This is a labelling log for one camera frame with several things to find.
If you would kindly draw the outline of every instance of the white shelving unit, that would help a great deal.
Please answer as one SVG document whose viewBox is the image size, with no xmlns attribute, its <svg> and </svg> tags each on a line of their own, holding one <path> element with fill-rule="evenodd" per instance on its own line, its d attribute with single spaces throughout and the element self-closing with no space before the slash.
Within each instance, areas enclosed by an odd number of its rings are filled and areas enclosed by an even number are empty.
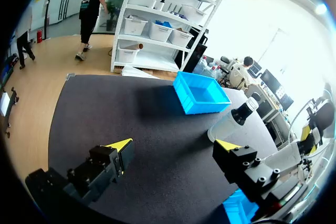
<svg viewBox="0 0 336 224">
<path fill-rule="evenodd" d="M 162 47 L 173 48 L 173 49 L 184 51 L 184 52 L 190 52 L 190 49 L 171 44 L 169 40 L 168 42 L 153 40 L 153 39 L 150 39 L 148 35 L 135 36 L 135 35 L 128 35 L 128 34 L 120 34 L 119 39 L 137 41 L 141 43 L 149 43 L 153 45 L 159 45 Z"/>
<path fill-rule="evenodd" d="M 191 27 L 194 27 L 194 28 L 197 28 L 199 30 L 202 29 L 201 26 L 199 25 L 196 25 L 192 22 L 190 22 L 189 20 L 186 20 L 184 18 L 180 18 L 179 16 L 176 16 L 174 14 L 171 14 L 171 13 L 167 13 L 167 12 L 162 12 L 160 10 L 156 10 L 156 9 L 151 9 L 151 8 L 148 8 L 146 6 L 140 6 L 140 5 L 127 5 L 126 7 L 127 9 L 132 9 L 132 10 L 141 10 L 143 12 L 147 12 L 147 13 L 153 13 L 153 14 L 156 14 L 156 15 L 159 15 L 161 17 L 166 17 L 166 18 L 170 18 L 170 19 L 173 19 L 173 20 L 176 20 L 178 22 L 181 22 L 181 23 L 184 23 L 188 26 L 191 26 Z"/>
<path fill-rule="evenodd" d="M 147 69 L 155 69 L 155 70 L 163 70 L 163 71 L 171 71 L 171 72 L 178 72 L 180 70 L 183 70 L 185 65 L 187 64 L 188 60 L 190 59 L 192 53 L 194 52 L 198 42 L 200 41 L 203 33 L 206 30 L 206 27 L 208 26 L 211 18 L 215 14 L 215 12 L 218 9 L 219 4 L 222 0 L 177 0 L 180 1 L 178 4 L 188 4 L 192 5 L 194 7 L 199 7 L 202 2 L 209 3 L 209 6 L 206 9 L 213 8 L 211 13 L 208 15 L 208 19 L 205 22 L 204 26 L 199 26 L 198 24 L 194 24 L 186 19 L 182 19 L 179 16 L 173 15 L 169 12 L 162 12 L 156 9 L 151 9 L 146 7 L 145 5 L 148 4 L 150 0 L 124 0 L 119 18 L 118 23 L 115 31 L 114 36 L 114 43 L 113 43 L 113 49 L 112 49 L 112 59 L 111 59 L 111 72 L 114 71 L 115 66 L 125 66 L 125 65 L 131 65 L 136 68 L 147 68 Z M 200 30 L 200 33 L 197 38 L 195 39 L 195 42 L 193 43 L 192 47 L 184 48 L 177 45 L 174 45 L 170 43 L 168 40 L 167 42 L 152 40 L 149 38 L 147 33 L 142 33 L 141 36 L 134 36 L 134 35 L 126 35 L 121 32 L 123 23 L 124 23 L 124 17 L 128 14 L 132 14 L 133 12 L 136 13 L 136 15 L 139 15 L 145 19 L 155 21 L 156 19 L 166 21 L 167 19 L 170 22 L 173 22 L 175 25 L 175 28 L 183 27 L 185 30 L 190 30 L 191 27 L 197 28 Z M 138 55 L 136 56 L 133 63 L 125 63 L 125 62 L 119 62 L 118 61 L 118 43 L 130 43 L 130 41 L 134 41 L 134 43 L 140 42 L 144 44 L 144 49 L 140 50 L 138 52 Z M 157 50 L 147 50 L 147 45 L 158 47 Z M 179 68 L 174 60 L 174 57 L 176 57 L 178 51 L 182 51 L 182 62 L 181 67 Z"/>
</svg>

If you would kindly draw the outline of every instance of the person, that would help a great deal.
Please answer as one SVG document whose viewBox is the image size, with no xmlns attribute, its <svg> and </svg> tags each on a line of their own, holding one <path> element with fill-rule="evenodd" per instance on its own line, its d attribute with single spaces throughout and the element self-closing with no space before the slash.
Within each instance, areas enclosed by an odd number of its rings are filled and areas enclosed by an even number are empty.
<svg viewBox="0 0 336 224">
<path fill-rule="evenodd" d="M 15 37 L 16 37 L 16 45 L 19 53 L 20 60 L 20 69 L 26 67 L 25 58 L 23 55 L 23 48 L 25 48 L 29 57 L 34 61 L 35 55 L 33 54 L 29 42 L 28 42 L 28 31 L 31 29 L 31 24 L 33 20 L 33 9 L 31 6 L 28 6 L 26 11 L 23 13 L 20 23 L 16 27 Z"/>
<path fill-rule="evenodd" d="M 253 59 L 250 56 L 244 58 L 244 63 L 235 63 L 233 67 L 239 71 L 239 73 L 244 77 L 245 87 L 249 85 L 257 85 L 255 79 L 248 73 L 248 69 L 254 64 Z"/>
<path fill-rule="evenodd" d="M 83 55 L 84 49 L 87 50 L 92 48 L 89 44 L 89 39 L 96 25 L 100 4 L 102 4 L 104 11 L 107 14 L 108 11 L 105 0 L 82 0 L 79 12 L 81 44 L 75 59 L 81 61 L 85 60 L 86 58 Z"/>
</svg>

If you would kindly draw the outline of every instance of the white storage bin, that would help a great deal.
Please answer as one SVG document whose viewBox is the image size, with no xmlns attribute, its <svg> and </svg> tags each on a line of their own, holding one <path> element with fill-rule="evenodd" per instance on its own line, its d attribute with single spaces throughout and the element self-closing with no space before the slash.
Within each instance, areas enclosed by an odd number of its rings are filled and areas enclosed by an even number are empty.
<svg viewBox="0 0 336 224">
<path fill-rule="evenodd" d="M 167 42 L 169 35 L 172 33 L 173 30 L 174 28 L 169 28 L 150 22 L 149 37 L 154 40 Z"/>
<path fill-rule="evenodd" d="M 201 10 L 190 5 L 182 5 L 181 14 L 184 15 L 190 22 L 193 22 L 197 25 L 202 21 L 202 19 L 206 15 Z"/>
<path fill-rule="evenodd" d="M 172 44 L 180 46 L 180 47 L 186 47 L 189 43 L 189 41 L 191 40 L 191 38 L 193 38 L 194 35 L 190 34 L 190 33 L 184 33 L 180 30 L 173 30 L 172 34 L 170 34 L 169 40 Z"/>
<path fill-rule="evenodd" d="M 119 59 L 118 62 L 125 62 L 125 63 L 132 63 L 134 59 L 136 58 L 138 50 L 130 50 L 130 49 L 123 49 L 118 46 L 118 51 L 119 51 Z"/>
<path fill-rule="evenodd" d="M 147 23 L 148 21 L 142 18 L 125 18 L 124 33 L 140 36 Z"/>
</svg>

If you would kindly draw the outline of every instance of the blue storage box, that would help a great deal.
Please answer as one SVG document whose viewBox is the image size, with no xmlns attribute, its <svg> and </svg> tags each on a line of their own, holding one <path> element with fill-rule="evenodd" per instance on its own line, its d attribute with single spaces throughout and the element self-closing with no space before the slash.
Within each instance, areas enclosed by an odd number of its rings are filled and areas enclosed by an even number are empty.
<svg viewBox="0 0 336 224">
<path fill-rule="evenodd" d="M 214 78 L 178 72 L 173 86 L 185 114 L 222 112 L 231 104 Z"/>
<path fill-rule="evenodd" d="M 251 203 L 240 189 L 228 197 L 223 206 L 231 224 L 251 223 L 251 218 L 259 208 L 256 203 Z"/>
</svg>

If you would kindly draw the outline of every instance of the computer monitor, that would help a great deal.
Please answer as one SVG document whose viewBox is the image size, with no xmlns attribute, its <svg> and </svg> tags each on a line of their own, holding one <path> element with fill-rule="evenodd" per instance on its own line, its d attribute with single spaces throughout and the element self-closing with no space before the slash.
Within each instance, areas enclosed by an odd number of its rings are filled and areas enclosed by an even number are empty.
<svg viewBox="0 0 336 224">
<path fill-rule="evenodd" d="M 287 110 L 293 104 L 291 97 L 285 93 L 280 82 L 273 76 L 273 74 L 271 74 L 270 71 L 266 69 L 260 78 L 277 97 L 284 110 Z"/>
<path fill-rule="evenodd" d="M 249 68 L 254 74 L 257 74 L 261 70 L 261 66 L 255 61 L 253 65 Z"/>
<path fill-rule="evenodd" d="M 280 104 L 282 105 L 283 110 L 287 110 L 292 104 L 293 100 L 287 94 L 285 94 L 280 100 Z"/>
<path fill-rule="evenodd" d="M 273 92 L 273 94 L 275 94 L 281 86 L 278 80 L 267 69 L 261 75 L 260 78 L 266 84 L 266 86 Z"/>
</svg>

